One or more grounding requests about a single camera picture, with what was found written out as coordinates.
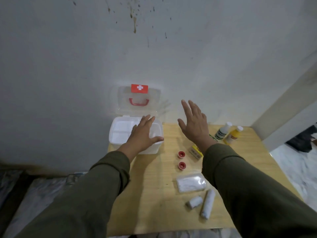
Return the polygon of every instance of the hand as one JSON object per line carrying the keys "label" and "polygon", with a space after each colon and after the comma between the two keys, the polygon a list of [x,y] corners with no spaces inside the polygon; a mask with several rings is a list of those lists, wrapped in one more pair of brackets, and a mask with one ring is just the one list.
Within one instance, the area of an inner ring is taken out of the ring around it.
{"label": "hand", "polygon": [[205,154],[206,150],[217,142],[209,136],[207,117],[201,112],[197,104],[191,100],[188,101],[190,108],[185,100],[182,100],[182,105],[187,118],[187,124],[183,120],[178,119],[178,124],[183,134],[192,142],[194,142],[200,151]]}
{"label": "hand", "polygon": [[156,136],[154,138],[149,137],[150,128],[155,120],[155,116],[150,118],[150,115],[143,116],[139,125],[134,125],[132,132],[127,142],[118,148],[118,151],[123,152],[130,162],[137,156],[138,153],[146,150],[152,144],[163,141],[164,138]]}

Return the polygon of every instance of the small red container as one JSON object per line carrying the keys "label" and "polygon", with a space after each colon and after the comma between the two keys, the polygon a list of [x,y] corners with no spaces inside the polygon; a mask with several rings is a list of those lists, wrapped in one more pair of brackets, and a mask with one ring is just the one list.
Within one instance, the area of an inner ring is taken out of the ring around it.
{"label": "small red container", "polygon": [[178,152],[177,156],[178,156],[179,159],[183,159],[183,158],[185,157],[185,152],[182,151],[182,150],[180,150],[180,151]]}
{"label": "small red container", "polygon": [[186,164],[181,161],[181,162],[178,163],[178,168],[179,168],[180,170],[184,170],[184,169],[186,169]]}

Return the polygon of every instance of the sleeve cuff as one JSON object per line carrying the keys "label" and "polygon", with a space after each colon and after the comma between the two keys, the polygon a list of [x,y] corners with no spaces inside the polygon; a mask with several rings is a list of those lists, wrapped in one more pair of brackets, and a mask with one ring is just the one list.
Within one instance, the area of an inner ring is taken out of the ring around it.
{"label": "sleeve cuff", "polygon": [[121,185],[119,194],[125,189],[130,181],[130,162],[128,157],[120,151],[112,151],[106,154],[101,160],[94,164],[90,169],[97,165],[109,165],[115,168],[120,173]]}
{"label": "sleeve cuff", "polygon": [[210,182],[210,184],[215,188],[217,188],[215,184],[215,176],[214,176],[216,168],[222,160],[228,157],[237,157],[237,158],[243,159],[230,146],[225,144],[211,145],[207,149],[203,157],[202,174]]}

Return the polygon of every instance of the table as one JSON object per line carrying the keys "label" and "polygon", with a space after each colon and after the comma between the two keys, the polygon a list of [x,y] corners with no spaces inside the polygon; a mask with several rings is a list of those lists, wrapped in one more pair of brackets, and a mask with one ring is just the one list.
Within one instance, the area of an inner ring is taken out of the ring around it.
{"label": "table", "polygon": [[[221,125],[210,125],[210,134]],[[164,143],[155,155],[139,155],[131,165],[131,182],[113,204],[107,236],[144,234],[152,232],[234,227],[223,201],[215,188],[216,198],[209,220],[199,214],[201,206],[188,210],[185,203],[206,191],[180,194],[176,177],[201,172],[202,159],[196,160],[188,151],[192,146],[177,124],[163,124]],[[244,127],[239,139],[231,147],[250,164],[284,185],[298,197],[300,195],[288,181],[278,164],[268,153],[260,138],[250,127]],[[186,153],[183,161],[187,167],[177,167],[179,150]]]}

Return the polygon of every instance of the wrist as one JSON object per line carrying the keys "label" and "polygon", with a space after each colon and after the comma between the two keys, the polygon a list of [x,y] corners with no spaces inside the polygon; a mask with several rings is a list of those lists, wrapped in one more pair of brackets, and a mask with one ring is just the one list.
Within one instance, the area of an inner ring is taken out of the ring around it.
{"label": "wrist", "polygon": [[215,141],[211,136],[202,136],[199,137],[197,140],[194,141],[196,146],[200,149],[200,151],[205,155],[207,149],[218,142]]}
{"label": "wrist", "polygon": [[139,151],[136,149],[136,145],[132,144],[131,142],[122,144],[120,148],[117,149],[117,151],[124,153],[128,157],[130,163],[139,153]]}

